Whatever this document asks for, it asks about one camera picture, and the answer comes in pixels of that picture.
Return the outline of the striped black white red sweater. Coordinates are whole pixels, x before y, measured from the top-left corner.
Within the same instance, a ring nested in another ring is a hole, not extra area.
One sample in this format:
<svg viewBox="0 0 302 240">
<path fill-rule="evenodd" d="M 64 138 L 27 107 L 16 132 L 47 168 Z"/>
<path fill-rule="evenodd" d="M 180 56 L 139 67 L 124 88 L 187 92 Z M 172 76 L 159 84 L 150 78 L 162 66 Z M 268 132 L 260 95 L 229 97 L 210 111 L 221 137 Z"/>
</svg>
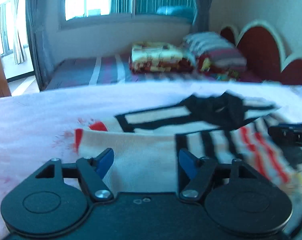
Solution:
<svg viewBox="0 0 302 240">
<path fill-rule="evenodd" d="M 192 95 L 176 105 L 120 114 L 76 129 L 75 148 L 84 158 L 114 150 L 114 164 L 104 177 L 113 192 L 177 191 L 181 149 L 222 164 L 244 160 L 289 189 L 302 168 L 302 149 L 280 146 L 268 135 L 268 128 L 281 120 L 279 107 L 264 99 Z"/>
</svg>

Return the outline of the pink floral bed sheet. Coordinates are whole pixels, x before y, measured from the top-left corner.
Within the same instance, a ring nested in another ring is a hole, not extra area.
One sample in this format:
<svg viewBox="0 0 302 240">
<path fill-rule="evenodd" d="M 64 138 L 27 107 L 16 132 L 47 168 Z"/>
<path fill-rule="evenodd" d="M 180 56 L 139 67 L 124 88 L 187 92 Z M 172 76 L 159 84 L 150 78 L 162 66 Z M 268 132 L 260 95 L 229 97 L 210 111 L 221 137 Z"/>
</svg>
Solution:
<svg viewBox="0 0 302 240">
<path fill-rule="evenodd" d="M 109 202 L 82 191 L 76 129 L 223 93 L 273 102 L 279 124 L 302 123 L 302 99 L 282 85 L 151 82 L 1 98 L 0 239 L 302 239 L 302 168 L 283 189 L 244 160 L 216 161 L 202 203 L 178 190 L 111 191 Z"/>
</svg>

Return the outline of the red white scalloped headboard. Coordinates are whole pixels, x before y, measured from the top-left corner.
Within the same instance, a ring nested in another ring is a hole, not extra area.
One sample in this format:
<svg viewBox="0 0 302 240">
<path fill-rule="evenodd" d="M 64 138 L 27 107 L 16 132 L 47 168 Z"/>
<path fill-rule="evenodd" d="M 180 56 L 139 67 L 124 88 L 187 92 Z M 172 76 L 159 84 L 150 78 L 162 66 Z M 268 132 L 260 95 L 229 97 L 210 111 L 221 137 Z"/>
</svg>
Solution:
<svg viewBox="0 0 302 240">
<path fill-rule="evenodd" d="M 268 22 L 254 20 L 240 31 L 226 24 L 220 35 L 233 43 L 247 60 L 247 70 L 240 81 L 302 85 L 302 53 L 287 55 L 283 39 Z"/>
</svg>

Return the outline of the striped purple grey bed sheet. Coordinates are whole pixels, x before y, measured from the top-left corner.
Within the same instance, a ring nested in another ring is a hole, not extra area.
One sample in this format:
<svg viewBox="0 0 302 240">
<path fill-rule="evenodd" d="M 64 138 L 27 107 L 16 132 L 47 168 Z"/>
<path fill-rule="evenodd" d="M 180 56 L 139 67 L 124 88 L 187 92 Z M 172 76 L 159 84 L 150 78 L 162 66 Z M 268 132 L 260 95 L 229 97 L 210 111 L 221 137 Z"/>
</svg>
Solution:
<svg viewBox="0 0 302 240">
<path fill-rule="evenodd" d="M 214 80 L 197 72 L 197 60 L 191 73 L 132 73 L 129 67 L 130 57 L 130 54 L 116 54 L 109 57 L 64 60 L 57 67 L 46 89 L 149 81 Z"/>
</svg>

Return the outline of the colourful red patterned cloth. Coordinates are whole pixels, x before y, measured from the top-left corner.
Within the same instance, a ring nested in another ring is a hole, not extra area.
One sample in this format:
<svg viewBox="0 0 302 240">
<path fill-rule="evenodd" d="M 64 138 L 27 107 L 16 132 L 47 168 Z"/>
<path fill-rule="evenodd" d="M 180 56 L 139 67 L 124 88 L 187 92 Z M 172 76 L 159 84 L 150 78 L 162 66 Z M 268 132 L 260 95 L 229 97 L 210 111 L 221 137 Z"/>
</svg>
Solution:
<svg viewBox="0 0 302 240">
<path fill-rule="evenodd" d="M 197 59 L 197 72 L 218 81 L 237 81 L 241 74 L 233 69 L 216 67 L 207 54 L 203 54 Z"/>
</svg>

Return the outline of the striped grey pink pillow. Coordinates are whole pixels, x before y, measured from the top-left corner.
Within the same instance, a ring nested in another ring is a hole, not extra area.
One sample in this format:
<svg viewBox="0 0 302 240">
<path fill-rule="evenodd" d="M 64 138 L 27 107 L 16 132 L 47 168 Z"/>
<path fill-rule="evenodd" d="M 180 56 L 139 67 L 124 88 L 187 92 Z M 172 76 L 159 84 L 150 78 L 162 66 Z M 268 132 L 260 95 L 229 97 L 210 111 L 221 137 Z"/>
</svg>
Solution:
<svg viewBox="0 0 302 240">
<path fill-rule="evenodd" d="M 197 60 L 201 56 L 208 56 L 210 62 L 220 69 L 234 69 L 244 72 L 247 60 L 234 44 L 215 32 L 188 34 L 182 40 Z"/>
</svg>

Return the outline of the folded cartoon print blanket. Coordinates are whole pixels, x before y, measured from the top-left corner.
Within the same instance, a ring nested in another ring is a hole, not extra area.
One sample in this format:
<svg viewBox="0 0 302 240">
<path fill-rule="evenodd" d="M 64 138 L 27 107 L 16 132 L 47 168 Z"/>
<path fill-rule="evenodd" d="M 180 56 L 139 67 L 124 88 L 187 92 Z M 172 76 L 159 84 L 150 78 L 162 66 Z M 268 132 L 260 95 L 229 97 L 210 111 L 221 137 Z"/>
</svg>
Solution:
<svg viewBox="0 0 302 240">
<path fill-rule="evenodd" d="M 191 73 L 195 56 L 187 49 L 165 42 L 137 42 L 132 45 L 129 67 L 132 73 Z"/>
</svg>

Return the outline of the white sheer hallway curtain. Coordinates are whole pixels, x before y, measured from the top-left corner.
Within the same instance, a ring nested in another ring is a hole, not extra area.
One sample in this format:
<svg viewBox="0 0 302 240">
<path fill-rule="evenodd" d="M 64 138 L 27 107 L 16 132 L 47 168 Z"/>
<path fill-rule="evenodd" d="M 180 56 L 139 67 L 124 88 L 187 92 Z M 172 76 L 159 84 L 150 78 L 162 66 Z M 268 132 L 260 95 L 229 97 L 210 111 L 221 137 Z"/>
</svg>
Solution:
<svg viewBox="0 0 302 240">
<path fill-rule="evenodd" d="M 13 55 L 15 64 L 22 64 L 26 61 L 26 55 L 24 46 L 20 40 L 19 34 L 19 0 L 13 0 L 13 18 L 14 18 L 14 43 L 13 43 Z"/>
</svg>

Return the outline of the light blue folded quilt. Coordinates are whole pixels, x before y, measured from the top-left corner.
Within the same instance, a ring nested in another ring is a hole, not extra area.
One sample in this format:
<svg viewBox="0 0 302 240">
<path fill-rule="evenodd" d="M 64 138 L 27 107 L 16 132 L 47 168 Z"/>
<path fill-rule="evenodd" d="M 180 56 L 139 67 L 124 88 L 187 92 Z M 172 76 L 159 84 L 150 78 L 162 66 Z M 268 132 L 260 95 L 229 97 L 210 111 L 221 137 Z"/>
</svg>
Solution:
<svg viewBox="0 0 302 240">
<path fill-rule="evenodd" d="M 193 23 L 194 20 L 194 8 L 184 5 L 159 7 L 156 14 L 183 18 L 189 23 Z"/>
</svg>

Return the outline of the grey curtain right of window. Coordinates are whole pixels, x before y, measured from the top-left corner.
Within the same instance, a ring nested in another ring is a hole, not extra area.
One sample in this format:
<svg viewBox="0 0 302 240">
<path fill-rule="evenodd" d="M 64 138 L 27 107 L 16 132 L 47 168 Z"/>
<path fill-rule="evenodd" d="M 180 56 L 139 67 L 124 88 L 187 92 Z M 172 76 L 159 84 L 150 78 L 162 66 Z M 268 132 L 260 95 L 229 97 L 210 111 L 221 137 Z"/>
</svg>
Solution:
<svg viewBox="0 0 302 240">
<path fill-rule="evenodd" d="M 195 5 L 195 16 L 191 31 L 194 33 L 209 30 L 209 10 L 212 0 L 193 0 Z"/>
</svg>

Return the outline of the grey curtain of window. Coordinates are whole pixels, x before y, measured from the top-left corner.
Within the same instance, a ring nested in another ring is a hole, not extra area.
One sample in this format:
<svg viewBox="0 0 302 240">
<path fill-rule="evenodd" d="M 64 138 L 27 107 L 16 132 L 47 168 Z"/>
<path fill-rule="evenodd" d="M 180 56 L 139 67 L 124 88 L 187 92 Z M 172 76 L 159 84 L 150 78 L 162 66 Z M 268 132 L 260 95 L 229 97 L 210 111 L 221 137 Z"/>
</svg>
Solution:
<svg viewBox="0 0 302 240">
<path fill-rule="evenodd" d="M 54 72 L 53 57 L 45 28 L 46 0 L 26 0 L 28 46 L 39 89 L 45 90 Z"/>
<path fill-rule="evenodd" d="M 209 30 L 209 10 L 212 0 L 193 0 L 195 5 L 195 16 L 191 31 L 194 33 Z"/>
</svg>

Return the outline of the grey curtain left of window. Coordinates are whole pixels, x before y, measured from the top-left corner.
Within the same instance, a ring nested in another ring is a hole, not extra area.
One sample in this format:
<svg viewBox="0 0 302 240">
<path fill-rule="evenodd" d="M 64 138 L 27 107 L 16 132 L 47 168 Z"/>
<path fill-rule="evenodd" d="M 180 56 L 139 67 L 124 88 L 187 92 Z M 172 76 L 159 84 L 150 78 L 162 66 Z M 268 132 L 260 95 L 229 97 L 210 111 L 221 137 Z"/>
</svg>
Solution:
<svg viewBox="0 0 302 240">
<path fill-rule="evenodd" d="M 39 89 L 45 90 L 54 72 L 53 57 L 45 28 L 46 0 L 26 0 L 28 46 Z"/>
</svg>

